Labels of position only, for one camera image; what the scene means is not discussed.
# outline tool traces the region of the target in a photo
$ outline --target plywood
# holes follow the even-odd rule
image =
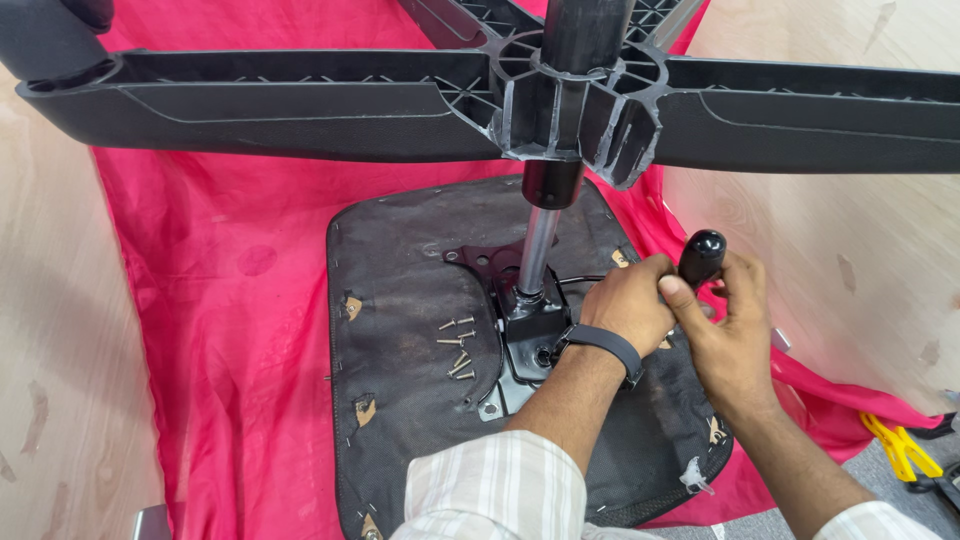
[[[956,0],[713,0],[692,56],[960,71]],[[817,373],[925,413],[960,389],[960,176],[669,168],[684,228],[712,227],[770,273],[774,324]]]
[[[123,539],[163,502],[153,403],[89,150],[0,67],[0,536]]]

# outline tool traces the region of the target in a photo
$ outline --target striped shirt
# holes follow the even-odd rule
[[[407,470],[406,522],[395,539],[662,540],[584,523],[587,486],[559,446],[530,431],[504,431],[415,459]],[[893,506],[858,504],[814,540],[937,540]]]

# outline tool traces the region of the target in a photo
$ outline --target adjustment lever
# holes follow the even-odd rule
[[[720,274],[720,265],[726,253],[727,238],[722,234],[713,229],[697,231],[684,246],[677,273],[696,292],[701,285]]]

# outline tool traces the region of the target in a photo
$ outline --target yellow clamp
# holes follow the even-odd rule
[[[933,459],[930,459],[924,449],[913,442],[913,439],[910,438],[903,427],[897,427],[890,431],[877,420],[875,415],[863,411],[860,411],[860,421],[880,440],[883,451],[887,453],[887,459],[890,460],[890,466],[894,468],[894,474],[897,475],[898,479],[903,481],[915,481],[917,479],[913,467],[907,461],[908,457],[930,478],[941,477],[944,474],[944,470]]]

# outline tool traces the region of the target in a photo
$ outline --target smartwatch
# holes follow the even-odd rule
[[[570,343],[599,347],[623,362],[623,366],[627,368],[627,378],[623,381],[621,388],[633,390],[643,375],[640,354],[629,341],[612,331],[579,323],[575,324],[561,334],[557,346],[554,348],[554,358],[559,359]]]

